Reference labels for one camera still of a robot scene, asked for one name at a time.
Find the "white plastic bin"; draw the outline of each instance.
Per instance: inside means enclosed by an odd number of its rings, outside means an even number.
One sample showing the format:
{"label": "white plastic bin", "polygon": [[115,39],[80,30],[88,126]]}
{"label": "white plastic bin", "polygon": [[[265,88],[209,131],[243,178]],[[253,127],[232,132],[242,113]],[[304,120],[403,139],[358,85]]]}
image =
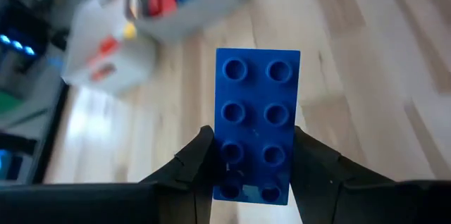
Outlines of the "white plastic bin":
{"label": "white plastic bin", "polygon": [[[148,0],[140,0],[146,10]],[[218,18],[232,13],[244,0],[187,0],[177,11],[164,17],[150,17],[142,13],[135,21],[138,29],[160,42],[171,43],[205,27]]]}
{"label": "white plastic bin", "polygon": [[[156,51],[153,41],[144,36],[124,39],[112,54],[98,55],[101,42],[117,36],[128,24],[124,8],[125,0],[84,0],[78,6],[63,70],[68,84],[116,94],[148,79]],[[94,77],[107,69],[108,76],[101,80]]]}

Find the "floor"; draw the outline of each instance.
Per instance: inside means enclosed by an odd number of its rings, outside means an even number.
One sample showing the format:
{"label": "floor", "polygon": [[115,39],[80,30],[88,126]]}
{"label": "floor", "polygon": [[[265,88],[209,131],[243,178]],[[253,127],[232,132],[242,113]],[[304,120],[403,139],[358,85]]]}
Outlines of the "floor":
{"label": "floor", "polygon": [[[395,180],[450,179],[451,0],[249,0],[120,97],[72,88],[46,182],[134,182],[214,124],[217,47],[302,51],[296,124]],[[301,223],[214,201],[212,223]]]}

